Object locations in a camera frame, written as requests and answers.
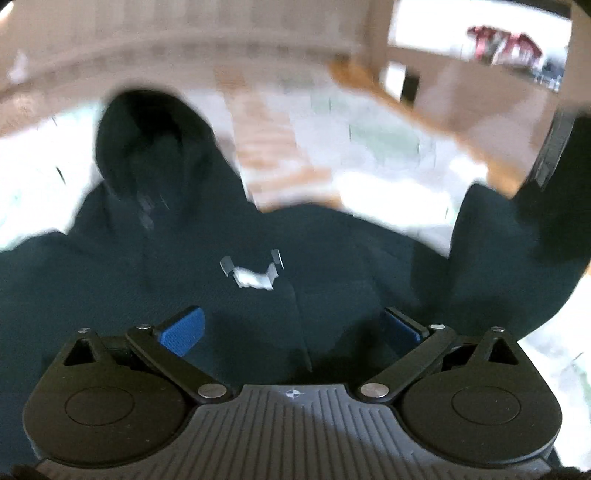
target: ribbed grey surface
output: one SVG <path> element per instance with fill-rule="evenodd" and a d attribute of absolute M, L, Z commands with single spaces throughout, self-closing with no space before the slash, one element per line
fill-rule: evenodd
<path fill-rule="evenodd" d="M 287 395 L 297 390 L 300 395 Z M 406 435 L 391 410 L 340 385 L 245 387 L 196 410 L 170 445 L 131 465 L 82 470 L 42 462 L 53 480 L 535 480 L 541 460 L 505 470 L 455 465 Z"/>

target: blue pedal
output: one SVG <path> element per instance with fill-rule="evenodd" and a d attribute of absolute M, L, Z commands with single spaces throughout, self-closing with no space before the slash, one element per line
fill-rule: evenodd
<path fill-rule="evenodd" d="M 191 307 L 156 328 L 158 343 L 178 356 L 185 356 L 205 334 L 205 314 Z"/>
<path fill-rule="evenodd" d="M 406 315 L 388 308 L 382 312 L 382 328 L 394 352 L 403 357 L 429 336 L 429 330 Z"/>

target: black hoodie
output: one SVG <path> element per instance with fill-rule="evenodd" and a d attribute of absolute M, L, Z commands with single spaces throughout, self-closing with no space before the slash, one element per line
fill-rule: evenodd
<path fill-rule="evenodd" d="M 116 96 L 96 162 L 105 181 L 68 235 L 0 255 L 0 471 L 28 460 L 22 407 L 80 327 L 120 335 L 199 305 L 205 335 L 186 358 L 220 381 L 354 383 L 395 358 L 383 306 L 420 316 L 438 302 L 446 260 L 424 245 L 320 206 L 258 212 L 208 124 L 175 97 Z M 220 266 L 230 256 L 262 273 L 274 249 L 273 290 L 239 288 Z"/>
<path fill-rule="evenodd" d="M 576 212 L 525 214 L 523 195 L 474 185 L 448 260 L 320 206 L 258 212 L 197 113 L 161 92 L 119 94 L 97 135 L 105 181 L 71 231 L 0 254 L 0 471 L 33 461 L 22 408 L 80 327 L 121 335 L 201 306 L 205 334 L 186 359 L 230 385 L 355 386 L 396 360 L 378 322 L 385 306 L 464 335 L 502 325 L 523 337 L 564 304 L 591 257 L 588 130 L 578 123 L 556 173 L 559 192 L 565 171 L 580 177 Z M 558 242 L 545 240 L 553 229 Z M 231 257 L 263 273 L 275 249 L 284 269 L 272 290 L 240 288 L 220 266 Z"/>

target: black device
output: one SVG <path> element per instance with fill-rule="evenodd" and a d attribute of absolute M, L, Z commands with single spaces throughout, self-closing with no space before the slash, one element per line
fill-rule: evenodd
<path fill-rule="evenodd" d="M 362 385 L 231 388 L 182 359 L 204 332 L 191 307 L 100 338 L 80 329 L 31 394 L 23 423 L 58 479 L 536 479 L 560 406 L 512 336 L 424 327 L 394 309 L 400 360 Z"/>

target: metal rivet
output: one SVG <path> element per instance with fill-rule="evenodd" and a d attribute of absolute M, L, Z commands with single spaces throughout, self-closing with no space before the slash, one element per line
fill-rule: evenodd
<path fill-rule="evenodd" d="M 228 389 L 219 383 L 208 383 L 201 385 L 197 393 L 203 398 L 220 398 L 228 393 Z"/>
<path fill-rule="evenodd" d="M 390 389 L 381 383 L 366 383 L 359 391 L 364 397 L 382 398 L 388 395 Z"/>

